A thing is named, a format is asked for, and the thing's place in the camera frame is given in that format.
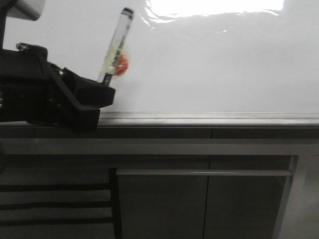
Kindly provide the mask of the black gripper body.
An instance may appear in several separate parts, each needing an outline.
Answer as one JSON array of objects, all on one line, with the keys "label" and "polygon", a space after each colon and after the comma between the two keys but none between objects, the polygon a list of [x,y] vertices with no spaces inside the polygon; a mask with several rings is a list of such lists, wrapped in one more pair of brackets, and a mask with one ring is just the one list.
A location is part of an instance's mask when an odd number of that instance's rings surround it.
[{"label": "black gripper body", "polygon": [[18,51],[0,52],[0,120],[62,124],[53,81],[57,72],[46,48],[20,43]]}]

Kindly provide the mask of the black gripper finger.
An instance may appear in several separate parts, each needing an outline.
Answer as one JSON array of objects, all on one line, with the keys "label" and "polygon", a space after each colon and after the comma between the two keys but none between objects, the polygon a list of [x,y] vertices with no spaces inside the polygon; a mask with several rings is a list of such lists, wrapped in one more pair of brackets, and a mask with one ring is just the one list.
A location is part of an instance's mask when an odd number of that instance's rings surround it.
[{"label": "black gripper finger", "polygon": [[62,72],[63,83],[80,104],[95,108],[103,108],[113,104],[116,92],[114,88],[80,77],[67,68],[63,68]]},{"label": "black gripper finger", "polygon": [[52,63],[48,63],[48,73],[50,76],[47,101],[48,124],[78,133],[94,131],[100,110],[86,106],[76,98],[77,91],[88,80]]}]

